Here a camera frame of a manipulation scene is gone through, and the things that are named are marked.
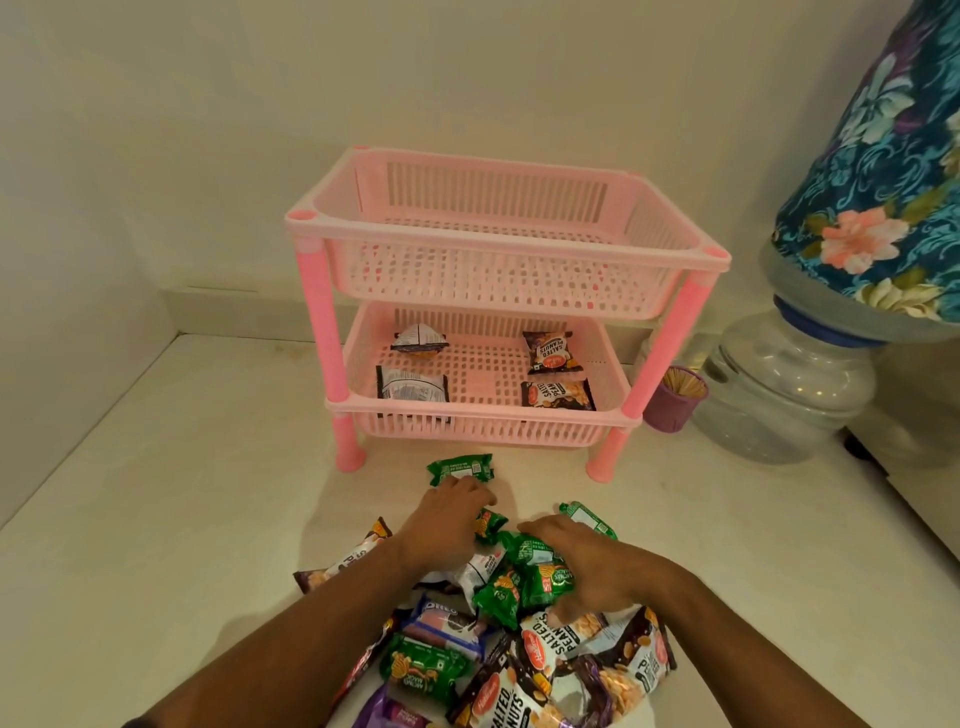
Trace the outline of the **purple toothpick holder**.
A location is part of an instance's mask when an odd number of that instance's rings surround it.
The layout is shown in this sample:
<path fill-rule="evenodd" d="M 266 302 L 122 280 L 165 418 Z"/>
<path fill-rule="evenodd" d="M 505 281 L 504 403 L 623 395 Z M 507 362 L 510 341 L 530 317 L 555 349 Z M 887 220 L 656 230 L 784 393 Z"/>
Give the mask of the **purple toothpick holder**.
<path fill-rule="evenodd" d="M 696 374 L 704 381 L 699 373 L 696 372 Z M 644 425 L 655 431 L 677 433 L 690 420 L 696 408 L 709 397 L 710 389 L 708 389 L 708 395 L 701 399 L 681 397 L 666 390 L 662 379 L 643 411 L 642 421 Z"/>

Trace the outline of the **person's left forearm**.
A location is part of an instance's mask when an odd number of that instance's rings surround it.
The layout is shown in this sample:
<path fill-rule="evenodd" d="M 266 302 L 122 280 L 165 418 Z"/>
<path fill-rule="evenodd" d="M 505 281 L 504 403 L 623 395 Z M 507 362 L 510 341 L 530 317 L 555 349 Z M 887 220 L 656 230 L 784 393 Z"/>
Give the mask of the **person's left forearm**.
<path fill-rule="evenodd" d="M 122 728 L 318 728 L 428 571 L 410 532 L 302 596 Z"/>

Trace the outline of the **pile of snack packets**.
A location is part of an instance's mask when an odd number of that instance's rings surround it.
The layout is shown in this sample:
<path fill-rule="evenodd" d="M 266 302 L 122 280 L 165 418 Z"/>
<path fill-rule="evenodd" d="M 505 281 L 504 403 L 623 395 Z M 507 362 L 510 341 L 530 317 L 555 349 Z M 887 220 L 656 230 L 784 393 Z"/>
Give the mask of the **pile of snack packets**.
<path fill-rule="evenodd" d="M 549 627 L 571 593 L 564 559 L 507 525 L 498 543 L 424 577 L 357 661 L 331 712 L 379 659 L 352 728 L 611 728 L 677 668 L 652 609 Z"/>

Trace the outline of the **person's right forearm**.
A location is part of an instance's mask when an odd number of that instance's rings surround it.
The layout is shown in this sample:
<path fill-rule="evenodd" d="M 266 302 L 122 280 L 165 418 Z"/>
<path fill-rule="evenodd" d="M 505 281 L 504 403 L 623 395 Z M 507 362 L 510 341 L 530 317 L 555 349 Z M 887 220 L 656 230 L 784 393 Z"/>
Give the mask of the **person's right forearm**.
<path fill-rule="evenodd" d="M 665 620 L 731 728 L 871 728 L 699 577 L 643 553 L 640 601 Z"/>

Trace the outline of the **clear water dispenser base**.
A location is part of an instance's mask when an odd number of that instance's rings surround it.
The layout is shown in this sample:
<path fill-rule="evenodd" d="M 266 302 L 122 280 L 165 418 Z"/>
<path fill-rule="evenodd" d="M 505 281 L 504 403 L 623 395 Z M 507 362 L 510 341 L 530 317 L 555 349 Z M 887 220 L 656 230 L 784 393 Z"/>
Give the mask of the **clear water dispenser base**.
<path fill-rule="evenodd" d="M 877 391 L 872 354 L 882 345 L 775 296 L 770 311 L 728 326 L 704 359 L 700 377 L 709 395 L 692 422 L 754 462 L 803 462 L 870 405 Z"/>

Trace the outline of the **pink two-tier plastic rack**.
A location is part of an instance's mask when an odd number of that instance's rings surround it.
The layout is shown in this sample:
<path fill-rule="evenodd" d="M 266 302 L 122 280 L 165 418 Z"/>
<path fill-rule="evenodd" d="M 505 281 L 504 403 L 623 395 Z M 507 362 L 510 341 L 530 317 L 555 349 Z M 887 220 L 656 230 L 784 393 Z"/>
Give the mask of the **pink two-tier plastic rack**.
<path fill-rule="evenodd" d="M 731 255 L 644 177 L 355 147 L 284 216 L 331 411 L 358 434 L 590 448 L 610 482 Z M 423 323 L 450 346 L 397 354 Z M 583 371 L 528 375 L 523 332 L 570 331 Z M 380 399 L 376 367 L 448 377 L 449 403 Z M 522 382 L 588 380 L 596 411 L 522 406 Z"/>

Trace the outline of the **silver snack packet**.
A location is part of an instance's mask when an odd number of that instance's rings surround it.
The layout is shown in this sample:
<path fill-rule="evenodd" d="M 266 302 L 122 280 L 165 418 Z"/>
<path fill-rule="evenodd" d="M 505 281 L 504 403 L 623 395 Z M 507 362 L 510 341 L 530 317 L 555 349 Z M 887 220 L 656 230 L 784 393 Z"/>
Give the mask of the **silver snack packet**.
<path fill-rule="evenodd" d="M 390 351 L 408 358 L 431 359 L 449 347 L 450 342 L 444 334 L 419 322 L 396 334 Z"/>
<path fill-rule="evenodd" d="M 427 374 L 413 370 L 377 365 L 376 392 L 380 400 L 448 404 L 449 378 L 445 374 Z"/>

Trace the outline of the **small green snack packet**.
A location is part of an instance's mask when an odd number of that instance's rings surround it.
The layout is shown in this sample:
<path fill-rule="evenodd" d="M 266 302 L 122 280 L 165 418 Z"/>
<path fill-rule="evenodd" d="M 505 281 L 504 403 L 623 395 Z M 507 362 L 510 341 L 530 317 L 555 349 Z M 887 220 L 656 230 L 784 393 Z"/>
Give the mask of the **small green snack packet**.
<path fill-rule="evenodd" d="M 498 534 L 502 528 L 509 523 L 509 517 L 498 512 L 490 510 L 487 507 L 481 508 L 474 520 L 474 539 L 478 544 L 484 546 L 494 546 L 498 543 Z"/>

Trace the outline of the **clear water jug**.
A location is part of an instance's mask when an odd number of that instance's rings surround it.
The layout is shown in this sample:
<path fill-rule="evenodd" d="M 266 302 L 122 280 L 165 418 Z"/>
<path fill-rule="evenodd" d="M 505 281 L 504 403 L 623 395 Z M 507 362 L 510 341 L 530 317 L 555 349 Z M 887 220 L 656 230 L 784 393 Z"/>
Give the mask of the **clear water jug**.
<path fill-rule="evenodd" d="M 848 297 L 804 273 L 770 242 L 760 249 L 758 262 L 785 317 L 836 346 L 865 349 L 960 339 L 960 322 L 940 316 L 941 289 L 933 284 L 884 278 Z"/>

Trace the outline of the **black peanut packet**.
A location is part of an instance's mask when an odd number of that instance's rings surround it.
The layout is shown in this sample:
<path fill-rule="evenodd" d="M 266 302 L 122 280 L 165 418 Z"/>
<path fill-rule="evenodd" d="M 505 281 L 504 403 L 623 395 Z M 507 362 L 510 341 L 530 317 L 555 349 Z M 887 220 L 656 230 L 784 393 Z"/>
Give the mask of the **black peanut packet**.
<path fill-rule="evenodd" d="M 573 331 L 523 331 L 522 335 L 529 348 L 528 376 L 573 374 L 584 370 L 570 349 Z"/>
<path fill-rule="evenodd" d="M 594 395 L 587 379 L 564 381 L 522 381 L 522 407 L 596 411 Z"/>

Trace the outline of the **person's left hand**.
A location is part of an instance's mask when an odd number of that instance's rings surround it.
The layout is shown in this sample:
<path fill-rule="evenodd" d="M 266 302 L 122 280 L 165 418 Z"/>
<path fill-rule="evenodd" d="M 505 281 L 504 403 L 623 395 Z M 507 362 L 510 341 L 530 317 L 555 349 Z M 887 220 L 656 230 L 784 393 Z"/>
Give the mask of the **person's left hand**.
<path fill-rule="evenodd" d="M 474 556 L 476 517 L 444 515 L 439 504 L 439 486 L 429 487 L 391 538 L 403 569 L 419 579 L 462 567 Z"/>

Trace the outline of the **person's right hand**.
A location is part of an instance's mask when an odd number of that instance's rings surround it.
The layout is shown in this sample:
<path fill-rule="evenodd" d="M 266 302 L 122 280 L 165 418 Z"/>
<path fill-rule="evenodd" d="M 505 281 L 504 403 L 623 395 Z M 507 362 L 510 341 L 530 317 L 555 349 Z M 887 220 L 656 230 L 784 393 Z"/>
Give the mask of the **person's right hand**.
<path fill-rule="evenodd" d="M 568 516 L 522 522 L 519 531 L 542 540 L 563 559 L 573 578 L 571 593 L 585 593 L 600 612 L 635 605 L 666 608 L 684 570 L 663 556 L 613 540 Z"/>

